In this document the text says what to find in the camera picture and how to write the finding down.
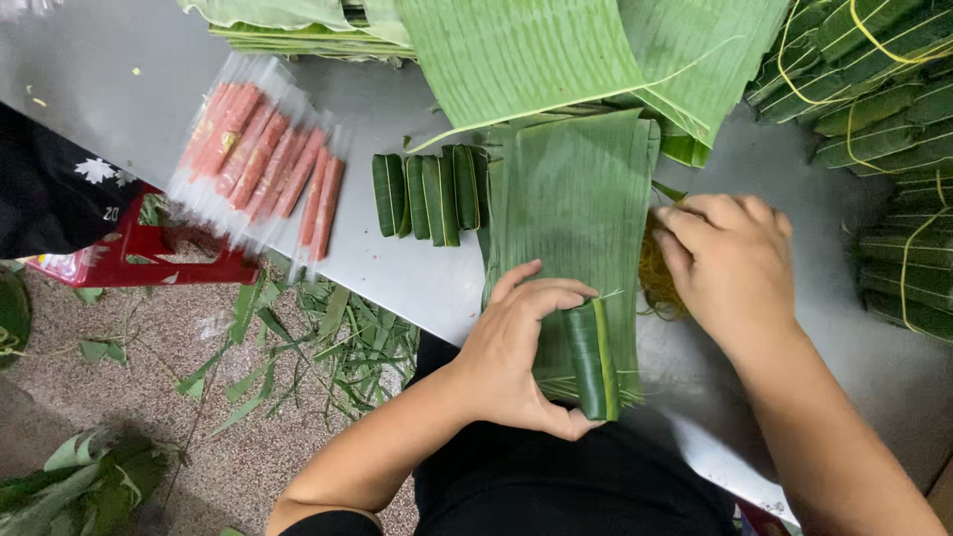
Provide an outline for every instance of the right hand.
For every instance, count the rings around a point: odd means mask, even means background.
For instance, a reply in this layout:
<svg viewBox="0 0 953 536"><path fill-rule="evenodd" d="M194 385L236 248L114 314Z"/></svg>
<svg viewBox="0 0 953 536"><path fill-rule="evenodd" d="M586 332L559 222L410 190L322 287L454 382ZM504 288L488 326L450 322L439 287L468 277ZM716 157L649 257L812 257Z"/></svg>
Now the right hand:
<svg viewBox="0 0 953 536"><path fill-rule="evenodd" d="M759 340L800 332L791 222L757 196L689 196L655 211L654 238L702 328L734 358Z"/></svg>

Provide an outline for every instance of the person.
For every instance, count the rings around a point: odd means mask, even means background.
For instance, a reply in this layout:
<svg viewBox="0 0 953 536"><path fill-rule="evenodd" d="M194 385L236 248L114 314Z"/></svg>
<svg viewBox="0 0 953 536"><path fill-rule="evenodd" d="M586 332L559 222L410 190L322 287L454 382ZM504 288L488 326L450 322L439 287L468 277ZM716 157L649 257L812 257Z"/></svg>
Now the person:
<svg viewBox="0 0 953 536"><path fill-rule="evenodd" d="M787 216L756 196L655 211L679 295L734 365L804 533L945 534L795 319ZM503 276L446 364L430 356L447 345L421 337L413 385L314 455L267 535L380 534L375 514L412 471L421 535L735 533L726 492L624 426L542 396L539 321L597 290L526 280L537 273L534 260Z"/></svg>

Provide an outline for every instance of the left hand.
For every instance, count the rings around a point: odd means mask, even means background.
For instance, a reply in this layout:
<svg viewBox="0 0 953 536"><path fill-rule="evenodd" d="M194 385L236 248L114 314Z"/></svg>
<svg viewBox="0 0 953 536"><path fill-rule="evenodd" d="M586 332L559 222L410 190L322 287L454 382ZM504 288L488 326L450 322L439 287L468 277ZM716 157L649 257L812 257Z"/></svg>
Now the left hand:
<svg viewBox="0 0 953 536"><path fill-rule="evenodd" d="M520 264L494 287L490 304L459 355L447 365L474 421L548 432L575 441L602 424L579 409L546 400L533 379L540 321L557 309L581 305L598 292L575 279L543 278L520 284L542 262Z"/></svg>

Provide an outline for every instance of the forearm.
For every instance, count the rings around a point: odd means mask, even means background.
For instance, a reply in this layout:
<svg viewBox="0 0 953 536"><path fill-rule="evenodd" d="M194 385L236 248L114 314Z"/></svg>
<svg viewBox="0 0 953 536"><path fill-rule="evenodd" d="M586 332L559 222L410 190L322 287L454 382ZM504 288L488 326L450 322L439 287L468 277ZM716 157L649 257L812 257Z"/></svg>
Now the forearm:
<svg viewBox="0 0 953 536"><path fill-rule="evenodd" d="M273 520L282 503L373 513L386 507L414 467L470 421L450 369L439 369L322 447L281 494Z"/></svg>
<svg viewBox="0 0 953 536"><path fill-rule="evenodd" d="M808 534L944 534L799 327L729 355Z"/></svg>

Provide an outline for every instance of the red plastic stool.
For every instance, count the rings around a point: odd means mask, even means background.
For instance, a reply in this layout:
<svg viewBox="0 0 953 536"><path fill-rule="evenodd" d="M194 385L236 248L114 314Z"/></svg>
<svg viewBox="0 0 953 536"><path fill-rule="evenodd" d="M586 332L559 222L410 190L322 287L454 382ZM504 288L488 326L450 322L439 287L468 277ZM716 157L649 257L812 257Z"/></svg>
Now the red plastic stool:
<svg viewBox="0 0 953 536"><path fill-rule="evenodd" d="M209 263L175 263L159 255L173 255L162 237L162 228L139 225L139 211L146 194L160 190L144 185L132 201L116 230L88 248L70 255L40 255L21 259L29 267L73 288L137 287L194 283L252 284L258 267L247 262L242 250L230 250L221 240L218 258ZM134 264L126 256L147 258L151 263Z"/></svg>

